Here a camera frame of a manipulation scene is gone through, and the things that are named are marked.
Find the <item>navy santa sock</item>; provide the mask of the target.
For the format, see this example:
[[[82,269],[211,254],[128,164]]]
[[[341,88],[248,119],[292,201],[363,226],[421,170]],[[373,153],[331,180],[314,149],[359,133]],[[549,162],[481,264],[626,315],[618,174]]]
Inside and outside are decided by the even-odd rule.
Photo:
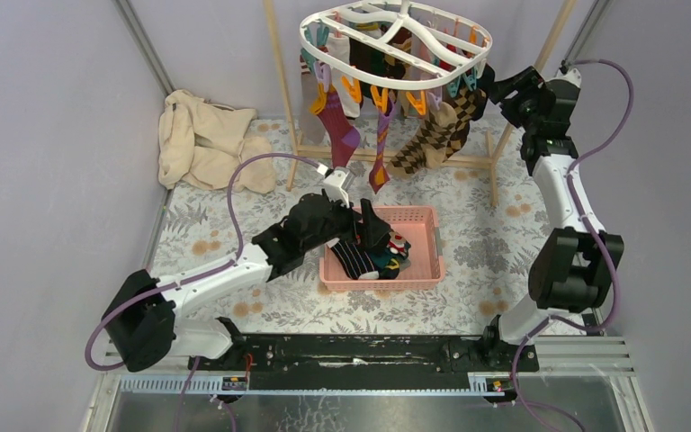
[[[401,268],[405,265],[405,263],[406,260],[401,258],[400,256],[389,258],[385,266],[383,266],[379,271],[379,278],[381,280],[396,279],[399,276]]]

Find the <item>teal green sock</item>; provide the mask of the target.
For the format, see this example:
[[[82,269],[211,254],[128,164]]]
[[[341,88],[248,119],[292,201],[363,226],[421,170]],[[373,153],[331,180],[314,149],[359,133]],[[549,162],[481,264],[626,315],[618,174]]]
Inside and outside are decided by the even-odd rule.
[[[397,231],[392,230],[390,233],[390,239],[386,247],[381,250],[372,251],[369,253],[369,257],[374,262],[374,264],[381,270],[385,266],[386,262],[391,257],[401,257],[406,260],[405,265],[401,268],[401,271],[407,269],[411,266],[409,259],[409,251],[411,249],[411,244],[407,241],[405,236],[402,236]]]

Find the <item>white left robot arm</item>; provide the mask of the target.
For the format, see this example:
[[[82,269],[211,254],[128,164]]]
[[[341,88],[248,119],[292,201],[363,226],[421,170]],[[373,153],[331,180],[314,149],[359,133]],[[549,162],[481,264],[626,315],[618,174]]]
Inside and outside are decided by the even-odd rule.
[[[265,284],[300,266],[323,245],[355,243],[384,248],[390,224],[363,199],[359,209],[324,193],[308,193],[279,222],[252,237],[238,256],[176,275],[156,278],[145,269],[130,274],[100,322],[121,357],[136,373],[167,356],[203,357],[220,369],[240,364],[240,334],[226,320],[199,321],[189,314],[225,293]]]

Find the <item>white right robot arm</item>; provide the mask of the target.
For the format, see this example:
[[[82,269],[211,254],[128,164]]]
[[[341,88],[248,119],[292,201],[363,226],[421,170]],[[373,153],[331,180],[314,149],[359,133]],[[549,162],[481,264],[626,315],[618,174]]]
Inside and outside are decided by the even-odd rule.
[[[496,316],[478,341],[481,362],[494,371],[520,357],[520,345],[552,321],[569,323],[572,316],[601,306],[624,252],[623,239],[605,230],[580,180],[580,156],[568,134],[580,87],[576,68],[545,79],[527,67],[489,91],[505,119],[524,132],[520,158],[539,188],[551,226],[530,267],[527,294]]]

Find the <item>black pinstriped sock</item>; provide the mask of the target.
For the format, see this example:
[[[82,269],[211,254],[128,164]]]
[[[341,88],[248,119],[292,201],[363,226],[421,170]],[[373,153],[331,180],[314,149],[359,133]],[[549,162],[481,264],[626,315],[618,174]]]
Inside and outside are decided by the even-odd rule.
[[[339,241],[329,249],[352,280],[376,280],[380,270],[358,244]]]

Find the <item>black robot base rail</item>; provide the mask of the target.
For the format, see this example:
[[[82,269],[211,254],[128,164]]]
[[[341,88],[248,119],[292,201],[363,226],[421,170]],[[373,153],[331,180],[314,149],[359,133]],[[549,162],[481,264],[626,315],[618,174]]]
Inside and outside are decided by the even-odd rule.
[[[534,347],[477,336],[245,334],[201,371],[238,372],[252,391],[457,391],[470,374],[539,369]]]

